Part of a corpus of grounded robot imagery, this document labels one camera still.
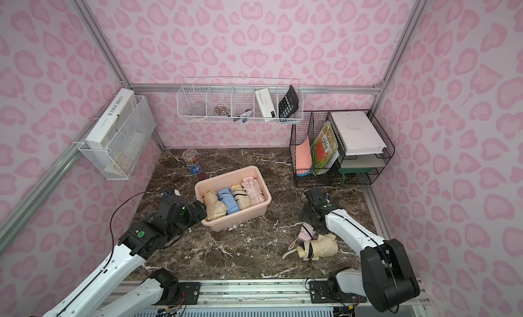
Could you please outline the beige umbrella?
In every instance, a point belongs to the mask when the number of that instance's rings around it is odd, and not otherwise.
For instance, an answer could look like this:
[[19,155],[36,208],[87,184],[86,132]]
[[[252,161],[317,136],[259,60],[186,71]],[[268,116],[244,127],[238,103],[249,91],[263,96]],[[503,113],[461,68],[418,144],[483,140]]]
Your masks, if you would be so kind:
[[227,206],[219,199],[215,191],[204,193],[204,204],[206,205],[206,220],[209,222],[227,215]]

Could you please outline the pink plastic storage box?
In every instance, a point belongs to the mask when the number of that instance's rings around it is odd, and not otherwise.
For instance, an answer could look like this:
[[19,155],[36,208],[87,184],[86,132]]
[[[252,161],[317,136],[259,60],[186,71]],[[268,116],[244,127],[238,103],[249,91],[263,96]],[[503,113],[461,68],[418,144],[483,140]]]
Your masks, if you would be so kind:
[[272,202],[256,166],[198,182],[195,193],[197,200],[207,206],[208,216],[202,224],[216,232],[263,216]]

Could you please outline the pale pink umbrella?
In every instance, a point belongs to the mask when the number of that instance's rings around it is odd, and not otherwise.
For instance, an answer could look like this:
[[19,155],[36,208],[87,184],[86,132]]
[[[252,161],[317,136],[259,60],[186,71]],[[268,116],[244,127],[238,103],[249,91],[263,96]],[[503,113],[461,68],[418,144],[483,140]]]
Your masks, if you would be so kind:
[[245,177],[242,180],[242,187],[250,198],[252,205],[259,205],[266,200],[260,184],[256,178]]

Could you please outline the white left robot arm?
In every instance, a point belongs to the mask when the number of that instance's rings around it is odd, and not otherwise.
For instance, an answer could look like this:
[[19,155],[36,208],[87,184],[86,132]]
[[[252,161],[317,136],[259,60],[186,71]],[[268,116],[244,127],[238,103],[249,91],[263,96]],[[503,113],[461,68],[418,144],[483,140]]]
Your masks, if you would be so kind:
[[206,217],[201,201],[188,201],[176,190],[164,193],[159,209],[133,223],[101,264],[46,316],[133,316],[153,305],[185,305],[186,295],[178,278],[164,268],[152,272],[113,303],[104,306],[103,302],[153,254],[169,248],[185,230]]

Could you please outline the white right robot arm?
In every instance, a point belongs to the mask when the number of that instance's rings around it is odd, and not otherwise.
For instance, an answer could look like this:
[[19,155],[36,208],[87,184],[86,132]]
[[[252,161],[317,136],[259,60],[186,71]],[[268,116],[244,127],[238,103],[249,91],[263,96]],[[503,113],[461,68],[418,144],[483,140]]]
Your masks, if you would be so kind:
[[344,241],[360,258],[360,272],[346,269],[335,276],[344,293],[366,297],[379,312],[399,309],[420,295],[418,280],[405,247],[397,239],[384,239],[359,222],[318,188],[305,191],[300,218],[319,231]]

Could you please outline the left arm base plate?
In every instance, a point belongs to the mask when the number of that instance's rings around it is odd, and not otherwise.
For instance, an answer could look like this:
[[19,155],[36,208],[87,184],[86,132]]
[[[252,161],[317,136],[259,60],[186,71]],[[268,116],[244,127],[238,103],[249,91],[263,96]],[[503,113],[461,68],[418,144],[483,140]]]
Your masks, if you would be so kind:
[[161,284],[160,299],[154,306],[184,306],[196,305],[200,296],[200,282],[181,282]]

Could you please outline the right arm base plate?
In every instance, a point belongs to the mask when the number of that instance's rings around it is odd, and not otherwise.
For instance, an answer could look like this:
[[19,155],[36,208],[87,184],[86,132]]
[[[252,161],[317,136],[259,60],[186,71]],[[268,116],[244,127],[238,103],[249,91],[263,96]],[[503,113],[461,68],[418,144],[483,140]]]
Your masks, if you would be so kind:
[[306,279],[305,288],[309,291],[311,303],[343,303],[359,305],[368,299],[354,293],[344,293],[333,280]]

